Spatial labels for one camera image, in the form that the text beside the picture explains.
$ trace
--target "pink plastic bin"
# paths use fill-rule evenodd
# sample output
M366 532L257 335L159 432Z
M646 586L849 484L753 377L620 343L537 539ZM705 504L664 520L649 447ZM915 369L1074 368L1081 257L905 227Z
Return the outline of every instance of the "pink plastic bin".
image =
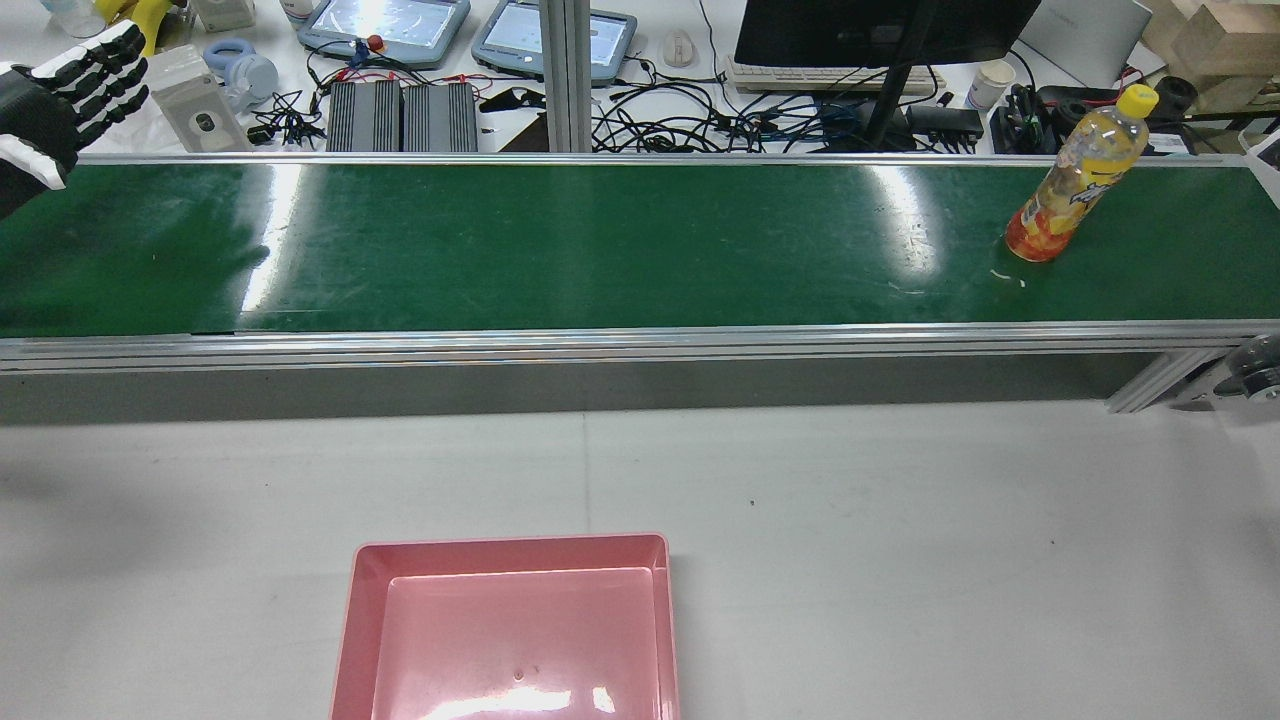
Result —
M667 541L369 544L333 720L680 720Z

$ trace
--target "monitor stand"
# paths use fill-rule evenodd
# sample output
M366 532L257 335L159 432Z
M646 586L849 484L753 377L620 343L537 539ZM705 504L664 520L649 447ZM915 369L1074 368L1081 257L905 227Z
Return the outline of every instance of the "monitor stand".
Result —
M895 49L893 65L884 76L884 85L881 87L876 104L868 110L868 119L863 124L865 128L859 137L845 141L852 147L851 152L893 152L901 151L895 145L904 145L901 138L892 138L891 129L896 126L906 131L906 119L899 105L902 102L902 91L911 74L911 65L928 64L929 59L923 56L924 44L929 37L929 27L933 26L933 17L937 14L942 0L919 0L915 13L902 28L902 38ZM915 140L909 140L909 149L915 150Z

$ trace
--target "plastic bottle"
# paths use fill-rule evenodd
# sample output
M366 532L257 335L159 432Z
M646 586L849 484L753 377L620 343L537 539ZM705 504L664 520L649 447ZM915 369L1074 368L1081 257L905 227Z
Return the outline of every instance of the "plastic bottle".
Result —
M40 0L40 4L72 37L93 37L106 28L106 20L93 6L93 0Z
M289 18L293 27L302 27L302 23L307 22L307 18L315 12L312 0L280 0L280 6L284 8L284 15Z
M1009 222L1005 243L1015 255L1043 263L1062 252L1080 220L1147 149L1144 119L1158 100L1155 90L1133 85L1114 108L1093 110L1075 126L1053 169Z

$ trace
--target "orange juice bottle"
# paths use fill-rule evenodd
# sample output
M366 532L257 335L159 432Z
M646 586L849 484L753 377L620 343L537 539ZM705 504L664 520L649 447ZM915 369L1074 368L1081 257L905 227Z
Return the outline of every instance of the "orange juice bottle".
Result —
M1155 90L1133 85L1114 108L1100 108L1075 126L1053 169L1009 222L1005 243L1015 255L1032 263L1057 258L1084 215L1147 149L1146 118L1158 100Z

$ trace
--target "keyboard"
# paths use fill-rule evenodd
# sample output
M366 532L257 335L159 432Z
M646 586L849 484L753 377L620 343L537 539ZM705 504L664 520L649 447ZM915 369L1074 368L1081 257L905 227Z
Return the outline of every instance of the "keyboard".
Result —
M771 90L783 92L819 92L829 90L840 92L852 88L859 94L876 94L884 86L884 68L772 68L768 65L744 65L724 58L724 74L739 90L764 92ZM938 76L938 92L946 90L947 82ZM911 68L906 81L905 95L925 96L933 92L933 78L929 69L918 65Z

